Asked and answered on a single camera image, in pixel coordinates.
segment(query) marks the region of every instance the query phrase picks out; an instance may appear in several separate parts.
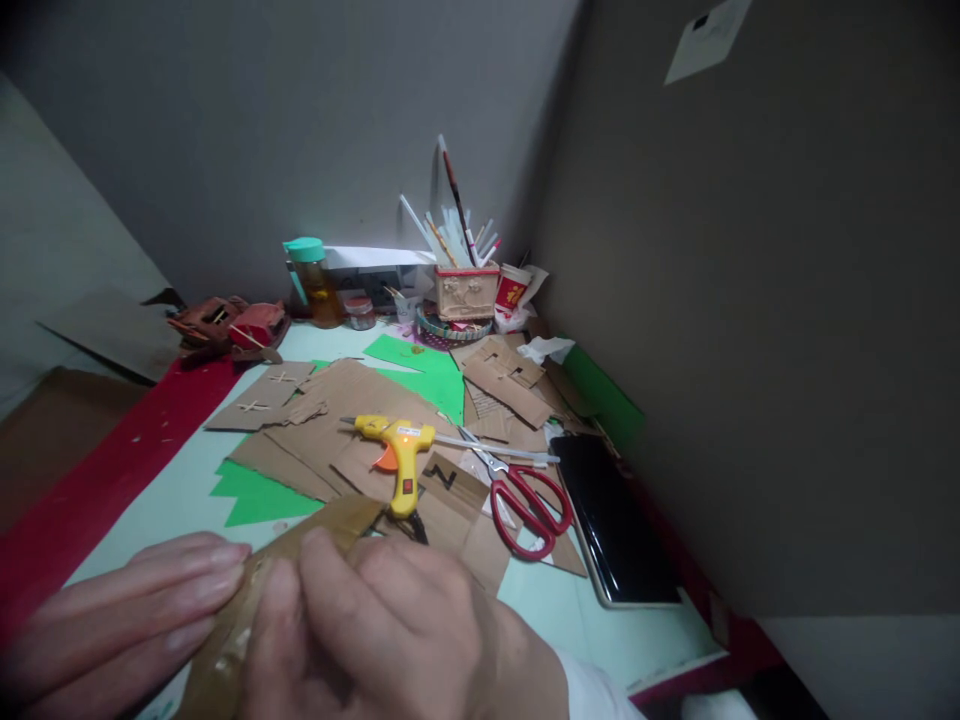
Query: green construction paper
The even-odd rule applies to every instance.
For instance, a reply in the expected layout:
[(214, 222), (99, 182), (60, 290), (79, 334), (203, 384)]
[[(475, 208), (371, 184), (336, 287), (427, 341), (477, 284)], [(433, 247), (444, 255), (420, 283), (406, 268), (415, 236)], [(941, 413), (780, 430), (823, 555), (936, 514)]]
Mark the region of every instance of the green construction paper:
[(220, 482), (210, 495), (237, 499), (224, 527), (301, 517), (323, 507), (319, 500), (305, 497), (232, 460), (224, 460), (217, 474)]
[(584, 399), (597, 409), (594, 417), (613, 446), (628, 455), (643, 428), (645, 418), (640, 409), (579, 345), (570, 349), (563, 369)]
[(455, 373), (460, 375), (460, 368), (449, 353), (440, 352), (423, 345), (414, 345), (404, 340), (398, 340), (389, 335), (381, 335), (363, 351), (364, 355), (375, 357), (377, 360), (392, 362), (400, 367), (429, 374)]

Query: teal bottle cap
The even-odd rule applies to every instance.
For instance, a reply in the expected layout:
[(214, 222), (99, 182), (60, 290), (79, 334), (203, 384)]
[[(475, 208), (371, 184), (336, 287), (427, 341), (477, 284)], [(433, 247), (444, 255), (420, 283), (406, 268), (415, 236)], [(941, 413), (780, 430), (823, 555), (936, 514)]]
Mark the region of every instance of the teal bottle cap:
[(294, 262), (320, 262), (327, 256), (323, 240), (319, 238), (297, 238), (288, 240), (283, 246)]

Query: orange trigger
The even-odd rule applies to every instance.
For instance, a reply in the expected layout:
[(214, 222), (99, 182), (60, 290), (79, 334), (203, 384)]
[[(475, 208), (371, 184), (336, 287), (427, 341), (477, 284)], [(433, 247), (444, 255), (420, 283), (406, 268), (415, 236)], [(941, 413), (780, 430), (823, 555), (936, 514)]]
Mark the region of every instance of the orange trigger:
[(387, 449), (383, 451), (383, 455), (381, 455), (380, 459), (373, 465), (381, 470), (396, 472), (400, 466), (397, 464), (397, 454), (393, 451), (393, 446), (387, 445)]

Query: jar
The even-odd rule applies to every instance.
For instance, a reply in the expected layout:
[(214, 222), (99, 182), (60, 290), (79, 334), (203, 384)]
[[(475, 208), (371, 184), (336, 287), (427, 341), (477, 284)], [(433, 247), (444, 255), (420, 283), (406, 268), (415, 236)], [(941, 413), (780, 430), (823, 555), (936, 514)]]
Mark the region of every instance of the jar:
[(373, 313), (373, 301), (366, 295), (348, 298), (343, 301), (347, 310), (347, 319), (354, 330), (369, 330), (377, 324), (377, 316)]
[(327, 253), (317, 238), (297, 238), (283, 246), (300, 281), (303, 295), (310, 306), (313, 324), (324, 330), (340, 327), (343, 314), (337, 291), (327, 273)]

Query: light blue desk surface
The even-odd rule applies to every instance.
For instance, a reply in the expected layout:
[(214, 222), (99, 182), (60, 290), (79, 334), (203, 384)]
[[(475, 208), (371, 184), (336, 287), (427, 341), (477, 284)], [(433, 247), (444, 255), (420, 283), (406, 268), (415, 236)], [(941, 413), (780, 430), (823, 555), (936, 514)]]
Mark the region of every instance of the light blue desk surface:
[[(352, 357), (362, 358), (370, 367), (396, 370), (396, 365), (363, 354), (378, 334), (389, 331), (383, 323), (364, 332), (348, 327), (317, 330), (295, 325), (280, 351), (285, 360)], [(249, 370), (221, 407), (246, 390), (265, 369), (261, 365)], [(120, 516), (69, 582), (114, 570), (148, 545), (199, 530), (216, 532), (235, 542), (248, 542), (255, 550), (273, 540), (276, 521), (224, 527), (236, 501), (210, 495), (220, 479), (217, 468), (243, 437), (240, 433), (198, 429)], [(293, 524), (301, 519), (289, 518), (287, 522)], [(572, 529), (570, 532), (579, 549), (576, 534)], [(531, 537), (521, 536), (521, 540), (530, 542)], [(597, 601), (589, 579), (542, 563), (512, 559), (498, 598), (514, 608), (551, 645), (597, 665), (633, 692), (724, 654), (689, 601), (676, 608), (607, 610)], [(151, 703), (143, 716), (169, 716), (178, 704), (185, 679), (186, 671)]]

